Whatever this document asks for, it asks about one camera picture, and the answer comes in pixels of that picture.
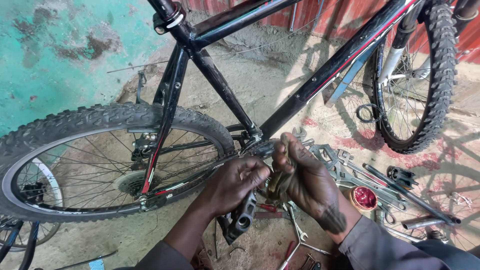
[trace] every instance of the turquoise wall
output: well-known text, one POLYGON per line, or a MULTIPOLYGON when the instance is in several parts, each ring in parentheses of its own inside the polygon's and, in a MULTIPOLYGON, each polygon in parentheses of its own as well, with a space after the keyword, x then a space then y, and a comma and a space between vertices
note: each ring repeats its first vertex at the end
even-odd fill
POLYGON ((113 101, 166 44, 146 0, 0 1, 0 135, 50 113, 113 101))

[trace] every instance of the black bicycle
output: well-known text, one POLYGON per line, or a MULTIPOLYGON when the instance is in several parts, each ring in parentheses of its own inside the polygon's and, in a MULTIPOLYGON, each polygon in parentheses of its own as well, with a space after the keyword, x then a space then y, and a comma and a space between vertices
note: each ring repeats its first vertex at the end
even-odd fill
POLYGON ((247 0, 192 26, 178 2, 149 0, 154 30, 177 41, 153 104, 138 95, 136 104, 65 110, 2 137, 0 212, 24 221, 95 221, 177 201, 229 159, 268 157, 270 137, 342 71, 370 55, 371 99, 386 143, 404 154, 426 148, 441 128, 456 73, 455 22, 441 0, 390 0, 268 120, 258 126, 250 119, 204 48, 298 1, 247 0), (418 25, 428 40, 415 39, 418 25), (427 43, 430 53, 419 59, 427 43), (239 124, 224 127, 177 106, 189 59, 239 124))

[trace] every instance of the sleeve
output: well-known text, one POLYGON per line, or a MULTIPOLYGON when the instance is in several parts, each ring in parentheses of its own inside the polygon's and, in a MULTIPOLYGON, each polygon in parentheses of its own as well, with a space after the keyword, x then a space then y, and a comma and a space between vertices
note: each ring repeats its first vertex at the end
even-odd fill
POLYGON ((193 270, 190 262, 163 240, 158 242, 134 270, 193 270))
POLYGON ((443 261, 393 237, 362 216, 338 247, 354 270, 448 270, 443 261))

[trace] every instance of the front wheel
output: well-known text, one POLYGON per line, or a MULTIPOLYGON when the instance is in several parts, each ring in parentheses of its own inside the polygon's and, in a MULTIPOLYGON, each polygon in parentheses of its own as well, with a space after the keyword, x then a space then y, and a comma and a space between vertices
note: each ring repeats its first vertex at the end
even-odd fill
MULTIPOLYGON (((3 136, 0 212, 41 222, 96 221, 138 212, 136 194, 143 187, 148 153, 135 152, 133 145, 148 143, 156 134, 162 112, 158 104, 80 107, 3 136), (55 198, 58 189, 61 201, 55 198)), ((167 203, 190 194, 206 177, 184 179, 234 149, 222 124, 182 107, 163 145, 162 150, 178 150, 160 152, 150 188, 168 191, 167 203), (177 148, 192 142, 198 147, 177 148)))
POLYGON ((389 41, 395 29, 388 33, 386 46, 380 45, 373 55, 373 101, 382 112, 377 128, 385 143, 401 154, 418 153, 435 139, 453 94, 456 30, 452 13, 441 1, 425 5, 420 14, 424 23, 411 34, 388 80, 381 81, 379 76, 387 65, 385 52, 392 50, 389 41))

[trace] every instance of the red metal sheet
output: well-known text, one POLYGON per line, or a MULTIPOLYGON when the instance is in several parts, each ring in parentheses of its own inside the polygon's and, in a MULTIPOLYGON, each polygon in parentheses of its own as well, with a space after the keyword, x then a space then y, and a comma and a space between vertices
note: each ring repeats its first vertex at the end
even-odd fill
MULTIPOLYGON (((223 12, 243 1, 245 0, 181 0, 189 9, 206 11, 210 15, 223 12)), ((327 39, 347 40, 385 5, 387 0, 324 0, 321 15, 316 18, 321 2, 322 0, 300 1, 295 14, 292 5, 260 20, 258 24, 285 27, 295 31, 308 23, 301 31, 315 32, 327 39)), ((414 47, 410 50, 420 48, 421 52, 428 53, 428 45, 423 45, 427 40, 425 27, 419 27, 417 36, 411 37, 410 41, 413 42, 415 39, 414 47)), ((480 16, 466 27, 457 48, 459 50, 457 57, 468 51, 468 54, 462 55, 461 61, 480 64, 480 16)))

